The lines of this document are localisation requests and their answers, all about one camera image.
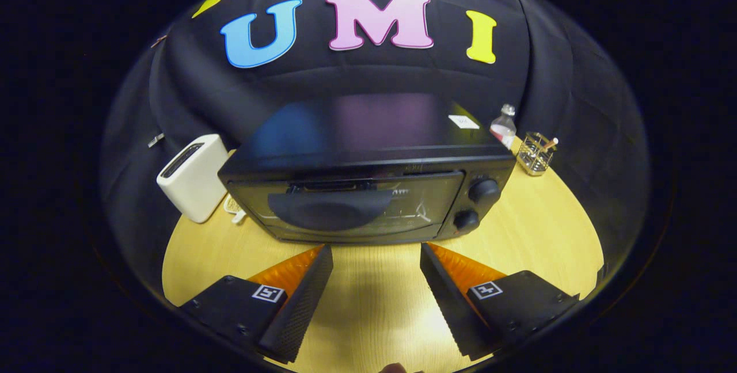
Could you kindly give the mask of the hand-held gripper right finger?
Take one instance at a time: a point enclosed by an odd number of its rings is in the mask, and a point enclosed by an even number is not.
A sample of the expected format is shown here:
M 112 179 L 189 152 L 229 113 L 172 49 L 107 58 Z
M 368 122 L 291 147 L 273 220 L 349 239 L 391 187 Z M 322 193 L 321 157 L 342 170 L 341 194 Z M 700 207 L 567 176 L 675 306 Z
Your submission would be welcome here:
M 460 353 L 470 360 L 519 349 L 579 302 L 536 273 L 506 275 L 426 242 L 420 268 Z

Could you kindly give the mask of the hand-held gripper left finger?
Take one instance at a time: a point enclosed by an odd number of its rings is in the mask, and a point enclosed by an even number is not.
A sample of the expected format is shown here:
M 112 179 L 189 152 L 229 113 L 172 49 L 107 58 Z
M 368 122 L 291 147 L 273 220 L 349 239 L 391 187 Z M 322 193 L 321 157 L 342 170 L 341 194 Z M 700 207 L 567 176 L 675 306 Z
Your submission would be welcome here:
M 247 279 L 223 276 L 181 309 L 240 352 L 292 363 L 332 270 L 332 248 L 319 245 Z

